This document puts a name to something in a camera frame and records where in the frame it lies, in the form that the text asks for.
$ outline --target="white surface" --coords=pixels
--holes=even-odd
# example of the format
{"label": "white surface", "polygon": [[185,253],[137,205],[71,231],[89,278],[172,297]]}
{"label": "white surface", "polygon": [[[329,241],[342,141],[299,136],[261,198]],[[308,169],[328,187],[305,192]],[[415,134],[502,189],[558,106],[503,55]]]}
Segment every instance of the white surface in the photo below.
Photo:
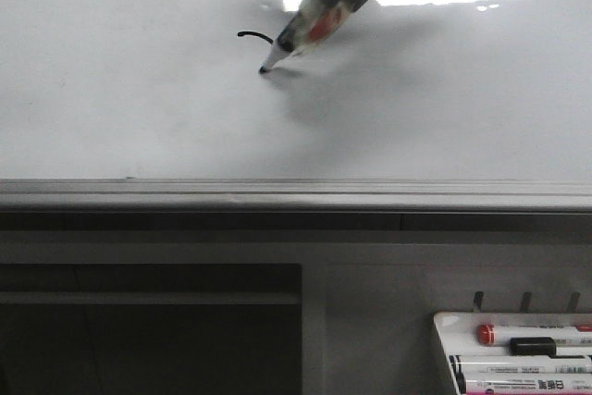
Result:
{"label": "white surface", "polygon": [[592,182],[589,0],[371,0],[260,77],[282,7],[0,0],[0,178]]}
{"label": "white surface", "polygon": [[[450,380],[454,374],[448,360],[449,355],[508,355],[505,346],[484,346],[477,341],[476,328],[482,324],[500,326],[573,326],[589,324],[591,314],[470,314],[440,312],[434,316],[439,345],[443,351],[439,365],[448,369]],[[590,355],[592,347],[558,347],[558,355]],[[453,384],[458,394],[456,381]]]}

